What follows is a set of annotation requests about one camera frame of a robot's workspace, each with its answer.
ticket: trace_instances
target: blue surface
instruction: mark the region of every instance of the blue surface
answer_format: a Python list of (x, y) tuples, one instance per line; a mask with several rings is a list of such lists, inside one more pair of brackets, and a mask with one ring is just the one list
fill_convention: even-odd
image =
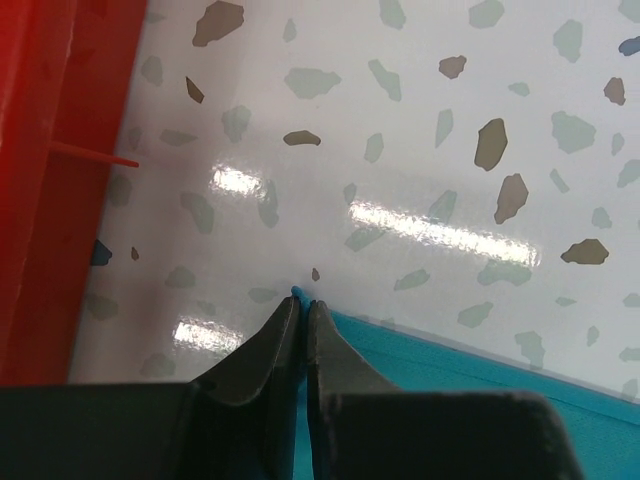
[[(293, 294), (307, 317), (311, 299)], [(545, 395), (563, 418), (588, 479), (640, 479), (640, 407), (332, 312), (338, 330), (380, 373), (406, 390), (524, 389)], [(298, 395), (296, 480), (312, 479), (306, 384)]]

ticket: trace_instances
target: teal object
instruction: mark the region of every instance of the teal object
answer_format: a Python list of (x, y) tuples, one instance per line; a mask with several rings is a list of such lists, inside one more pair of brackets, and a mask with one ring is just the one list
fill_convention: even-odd
[[(311, 299), (292, 293), (307, 318)], [(587, 479), (640, 479), (640, 406), (332, 312), (342, 336), (381, 374), (414, 391), (519, 389), (546, 396), (563, 418)], [(312, 480), (306, 383), (298, 394), (295, 480)]]

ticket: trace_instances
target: gray-green speckle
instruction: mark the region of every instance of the gray-green speckle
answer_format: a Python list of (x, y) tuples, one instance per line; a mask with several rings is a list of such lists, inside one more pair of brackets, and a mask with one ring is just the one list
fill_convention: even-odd
[(632, 378), (622, 386), (620, 398), (628, 402), (633, 402), (638, 396), (638, 379)]
[(627, 308), (640, 308), (640, 295), (637, 293), (630, 293), (622, 301)]
[(385, 231), (379, 227), (360, 227), (349, 235), (344, 244), (354, 252), (359, 252), (382, 237), (384, 233)]
[(216, 316), (216, 306), (213, 303), (205, 302), (204, 300), (198, 300), (196, 304), (198, 305), (198, 307), (200, 307), (200, 310), (202, 310), (202, 313), (204, 313), (205, 315), (209, 317)]
[(520, 286), (531, 279), (531, 270), (514, 262), (489, 260), (478, 274), (480, 285), (491, 285), (500, 280)]
[(620, 0), (618, 11), (634, 23), (640, 23), (640, 0)]
[(593, 211), (591, 224), (598, 228), (611, 228), (613, 226), (611, 217), (609, 217), (609, 214), (603, 207), (598, 207)]
[(542, 347), (542, 337), (536, 332), (517, 333), (515, 341), (520, 345), (520, 354), (526, 357), (533, 370), (539, 370), (543, 366), (546, 350)]
[(469, 25), (490, 28), (504, 15), (504, 5), (498, 0), (484, 0), (469, 9)]
[(549, 174), (549, 178), (551, 179), (553, 184), (558, 188), (558, 191), (560, 193), (567, 193), (569, 191), (569, 185), (567, 185), (564, 182), (564, 180), (562, 179), (562, 177), (560, 176), (560, 174), (555, 168), (551, 170), (551, 173)]
[(267, 303), (273, 300), (278, 292), (270, 288), (252, 288), (248, 292), (249, 298), (256, 303)]
[(356, 198), (356, 192), (358, 191), (358, 187), (356, 187), (355, 183), (350, 183), (342, 190), (342, 194), (344, 195), (344, 201), (347, 202), (347, 205), (351, 205), (353, 200)]
[(127, 141), (131, 150), (137, 150), (140, 146), (140, 140), (142, 139), (142, 129), (140, 127), (133, 127), (127, 132)]
[(384, 320), (380, 320), (380, 326), (388, 328), (389, 330), (395, 330), (396, 321), (393, 318), (385, 318)]
[(146, 378), (166, 378), (176, 371), (176, 363), (164, 353), (154, 353), (149, 356), (140, 368), (140, 375)]
[(640, 362), (640, 347), (627, 347), (620, 352), (619, 357), (623, 362)]
[(567, 20), (553, 34), (553, 45), (558, 49), (561, 57), (576, 63), (580, 58), (582, 47), (582, 24), (575, 20)]
[(238, 105), (222, 114), (224, 134), (229, 137), (231, 143), (242, 140), (242, 134), (249, 127), (249, 120), (251, 120), (251, 110), (244, 105)]
[(85, 295), (87, 310), (96, 320), (109, 320), (118, 315), (118, 304), (110, 298), (88, 293)]
[(289, 43), (295, 40), (297, 35), (298, 35), (298, 30), (296, 29), (296, 24), (294, 23), (293, 19), (290, 18), (289, 20), (287, 20), (287, 24), (284, 26), (284, 32), (282, 32), (282, 39), (285, 42)]
[(618, 188), (624, 188), (640, 178), (640, 160), (629, 160), (618, 174)]
[(596, 138), (596, 129), (575, 115), (566, 112), (555, 112), (551, 115), (553, 129), (551, 134), (558, 142), (558, 148), (566, 153), (590, 147)]
[(624, 147), (624, 137), (620, 133), (616, 133), (611, 137), (611, 155), (617, 155)]
[(182, 192), (180, 206), (191, 214), (200, 233), (207, 234), (213, 231), (213, 207), (206, 198), (198, 193)]
[(273, 228), (278, 224), (278, 195), (276, 194), (276, 184), (273, 180), (267, 180), (261, 197), (258, 200), (258, 215), (262, 223), (268, 228)]
[(374, 133), (367, 139), (367, 148), (364, 151), (364, 159), (369, 163), (375, 163), (380, 159), (384, 150), (384, 140), (381, 133)]
[(453, 130), (453, 111), (448, 108), (438, 113), (436, 125), (436, 148), (444, 142)]
[(474, 305), (458, 313), (458, 323), (469, 328), (479, 327), (482, 322), (489, 316), (489, 312), (493, 308), (493, 303), (484, 302)]
[(591, 345), (596, 343), (599, 337), (600, 330), (598, 330), (598, 327), (589, 327), (589, 330), (587, 330), (587, 347), (590, 347)]
[(395, 292), (399, 290), (409, 290), (410, 288), (416, 288), (420, 285), (424, 285), (429, 280), (430, 275), (425, 272), (424, 268), (416, 270), (406, 274), (399, 280), (396, 280), (396, 284), (393, 286)]
[(524, 82), (512, 83), (508, 88), (513, 93), (515, 93), (516, 95), (520, 95), (521, 97), (526, 97), (531, 93), (529, 91), (529, 85)]
[(386, 70), (377, 59), (369, 61), (369, 70), (373, 73), (378, 85), (386, 90), (391, 100), (399, 102), (402, 99), (400, 76), (397, 73)]
[(327, 73), (317, 68), (292, 68), (284, 77), (284, 82), (296, 97), (307, 100), (327, 94), (341, 81), (337, 73)]
[(155, 55), (151, 55), (144, 61), (140, 67), (140, 73), (150, 84), (156, 87), (162, 85), (162, 61)]
[(573, 298), (558, 297), (556, 298), (556, 303), (561, 307), (568, 307), (569, 305), (576, 303), (576, 301)]
[(177, 130), (163, 130), (160, 134), (160, 140), (172, 147), (181, 147), (182, 145), (193, 142), (197, 138), (196, 136)]
[(158, 23), (164, 20), (165, 18), (167, 17), (165, 17), (164, 15), (161, 15), (160, 13), (147, 12), (147, 14), (144, 17), (144, 20), (147, 23)]
[(431, 223), (449, 223), (453, 215), (453, 210), (456, 207), (457, 198), (458, 194), (451, 190), (447, 190), (440, 195), (431, 207), (429, 207), (429, 221)]
[(190, 288), (196, 284), (196, 276), (187, 267), (178, 266), (169, 272), (164, 284), (170, 288)]
[(380, 19), (387, 27), (401, 30), (407, 17), (398, 0), (380, 0)]
[(114, 207), (124, 207), (129, 203), (133, 185), (124, 175), (117, 174), (109, 182), (107, 198)]

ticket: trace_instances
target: brown stone chip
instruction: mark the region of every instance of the brown stone chip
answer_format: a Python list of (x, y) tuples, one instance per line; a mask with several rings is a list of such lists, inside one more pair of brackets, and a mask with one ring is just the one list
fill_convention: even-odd
[(297, 132), (289, 132), (284, 138), (284, 143), (289, 146), (294, 145), (320, 145), (320, 137), (314, 135), (309, 130), (299, 130)]
[(464, 70), (464, 65), (467, 63), (467, 57), (459, 55), (457, 57), (449, 57), (440, 60), (440, 66), (438, 71), (445, 77), (453, 80), (458, 78)]
[(604, 87), (604, 96), (618, 105), (624, 105), (626, 98), (624, 98), (624, 83), (621, 78), (612, 77), (609, 83)]
[(575, 262), (580, 265), (601, 265), (609, 256), (609, 251), (596, 238), (587, 238), (580, 243), (574, 243), (560, 258), (565, 262)]
[(498, 225), (515, 217), (518, 210), (527, 203), (529, 190), (519, 173), (505, 177), (498, 195), (498, 209), (493, 218)]
[(502, 159), (507, 143), (509, 140), (504, 120), (494, 118), (478, 131), (478, 147), (473, 163), (487, 172), (492, 170)]
[(204, 93), (202, 93), (202, 90), (200, 90), (195, 83), (193, 83), (193, 80), (191, 80), (189, 77), (185, 77), (187, 79), (187, 93), (189, 94), (189, 96), (198, 103), (202, 103), (202, 101), (204, 100)]
[(244, 23), (244, 7), (218, 0), (209, 5), (196, 23), (194, 47), (206, 47), (213, 40), (220, 40)]

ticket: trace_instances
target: white speckled floor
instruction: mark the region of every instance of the white speckled floor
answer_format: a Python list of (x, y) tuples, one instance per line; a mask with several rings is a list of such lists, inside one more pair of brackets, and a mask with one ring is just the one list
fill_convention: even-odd
[(297, 284), (636, 398), (640, 2), (211, 3), (150, 2), (72, 382), (191, 379)]

